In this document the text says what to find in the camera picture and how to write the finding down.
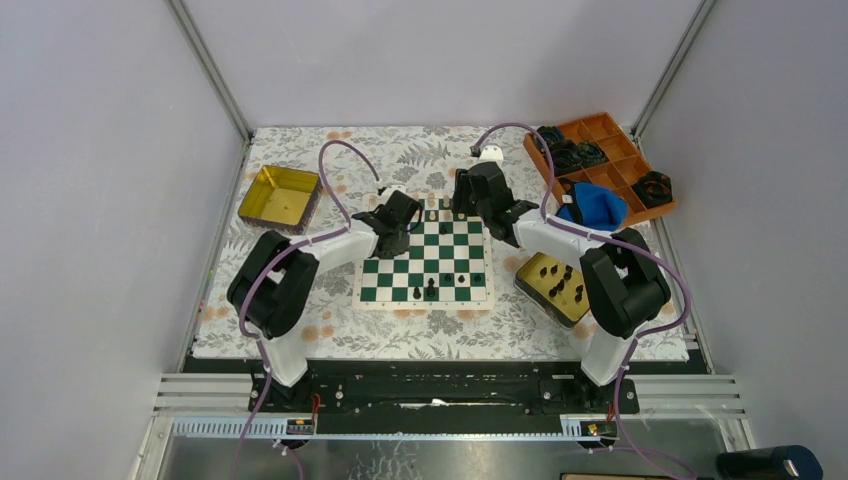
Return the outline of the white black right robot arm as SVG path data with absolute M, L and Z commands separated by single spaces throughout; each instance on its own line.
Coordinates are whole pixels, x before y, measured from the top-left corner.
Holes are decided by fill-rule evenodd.
M 598 329 L 581 360 L 586 377 L 575 382 L 573 396 L 583 410 L 601 410 L 613 398 L 610 382 L 637 331 L 671 296 L 641 234 L 626 228 L 609 235 L 546 214 L 541 206 L 514 197 L 495 161 L 457 171 L 452 207 L 479 217 L 494 239 L 546 254 L 581 273 Z

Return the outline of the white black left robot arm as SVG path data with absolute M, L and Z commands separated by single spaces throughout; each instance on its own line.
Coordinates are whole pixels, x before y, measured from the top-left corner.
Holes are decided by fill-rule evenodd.
M 228 287 L 241 333 L 254 340 L 275 381 L 272 398 L 288 411 L 309 401 L 303 348 L 294 333 L 317 276 L 357 261 L 391 259 L 408 251 L 410 231 L 424 219 L 420 201 L 391 189 L 371 211 L 354 214 L 347 226 L 288 238 L 267 231 Z

